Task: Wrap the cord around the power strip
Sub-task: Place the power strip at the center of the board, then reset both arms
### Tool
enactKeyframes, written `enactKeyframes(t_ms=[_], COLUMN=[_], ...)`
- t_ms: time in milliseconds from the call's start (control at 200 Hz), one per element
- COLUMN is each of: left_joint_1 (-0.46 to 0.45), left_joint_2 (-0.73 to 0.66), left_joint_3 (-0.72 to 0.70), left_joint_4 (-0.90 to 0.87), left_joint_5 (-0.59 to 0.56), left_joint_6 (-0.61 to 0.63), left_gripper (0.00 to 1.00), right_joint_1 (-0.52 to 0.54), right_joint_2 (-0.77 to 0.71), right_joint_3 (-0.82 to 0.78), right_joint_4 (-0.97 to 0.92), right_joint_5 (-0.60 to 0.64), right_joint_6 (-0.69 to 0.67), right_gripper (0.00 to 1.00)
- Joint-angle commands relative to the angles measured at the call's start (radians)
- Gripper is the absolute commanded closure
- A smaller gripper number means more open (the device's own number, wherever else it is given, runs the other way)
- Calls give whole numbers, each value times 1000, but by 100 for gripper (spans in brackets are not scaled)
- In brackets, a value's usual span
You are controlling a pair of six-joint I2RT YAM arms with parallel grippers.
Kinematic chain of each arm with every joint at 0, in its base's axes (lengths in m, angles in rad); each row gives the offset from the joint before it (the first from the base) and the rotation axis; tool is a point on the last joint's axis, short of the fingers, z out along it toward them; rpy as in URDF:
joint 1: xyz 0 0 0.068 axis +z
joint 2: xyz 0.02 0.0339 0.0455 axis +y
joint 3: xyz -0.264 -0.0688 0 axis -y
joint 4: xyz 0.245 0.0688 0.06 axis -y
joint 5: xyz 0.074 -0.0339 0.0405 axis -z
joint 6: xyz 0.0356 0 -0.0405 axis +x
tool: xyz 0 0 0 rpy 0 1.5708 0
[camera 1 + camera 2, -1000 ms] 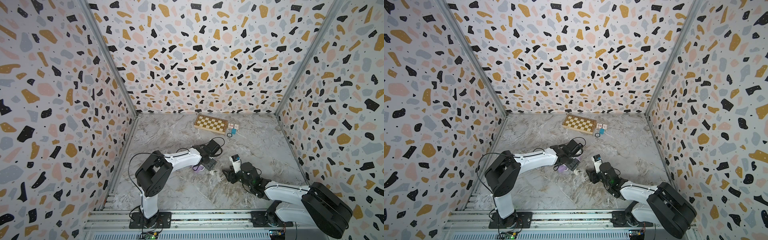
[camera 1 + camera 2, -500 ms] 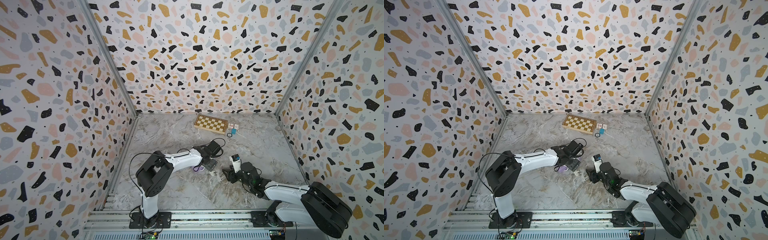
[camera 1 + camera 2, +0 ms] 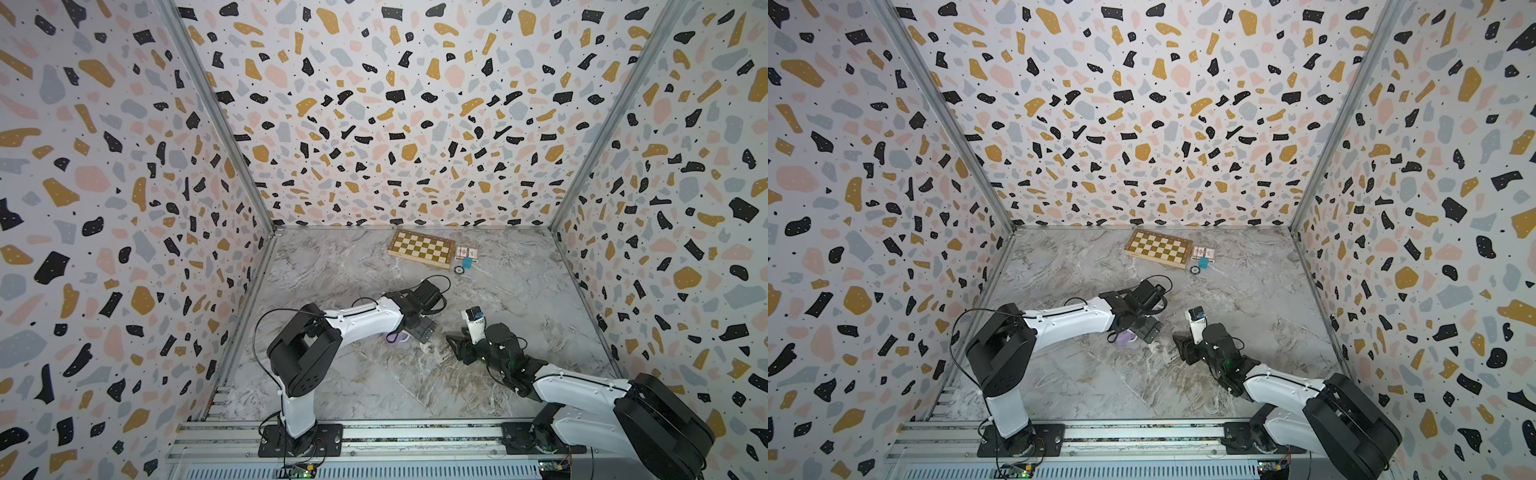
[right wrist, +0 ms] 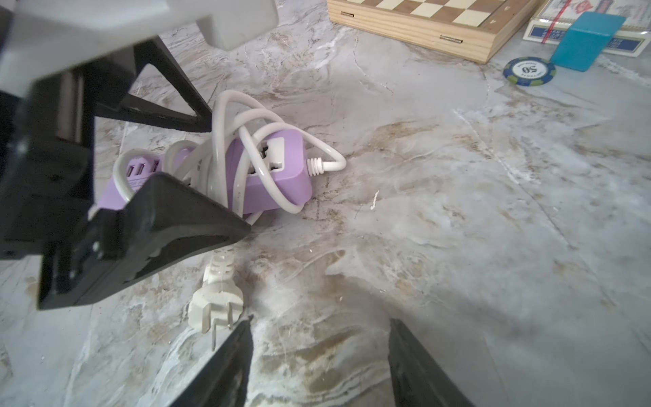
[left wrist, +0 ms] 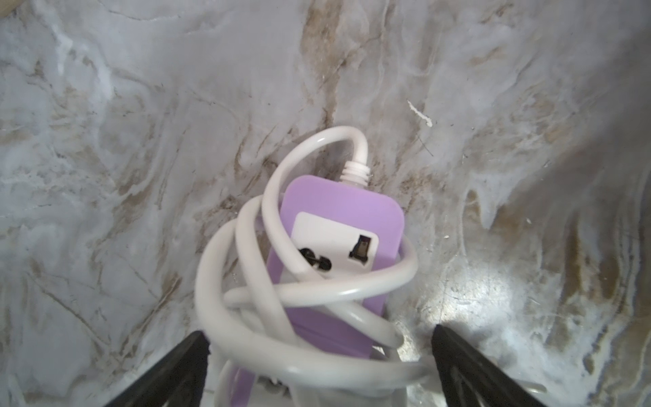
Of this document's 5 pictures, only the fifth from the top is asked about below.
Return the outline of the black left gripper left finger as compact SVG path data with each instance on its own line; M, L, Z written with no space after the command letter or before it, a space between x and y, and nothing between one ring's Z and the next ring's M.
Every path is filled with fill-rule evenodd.
M207 337L192 332L106 407L199 406L209 355Z

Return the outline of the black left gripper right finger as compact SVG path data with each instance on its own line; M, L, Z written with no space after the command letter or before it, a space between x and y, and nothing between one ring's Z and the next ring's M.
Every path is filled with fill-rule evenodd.
M432 354L449 406L544 407L449 327L434 328Z

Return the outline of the purple power strip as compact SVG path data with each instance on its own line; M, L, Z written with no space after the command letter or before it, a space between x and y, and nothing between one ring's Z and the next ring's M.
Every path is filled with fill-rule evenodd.
M415 274L404 227L387 196L301 176L283 198L242 207L235 239L247 284L225 304L255 310L273 339L336 359L337 374L366 366L375 345L403 343L381 312L387 293Z

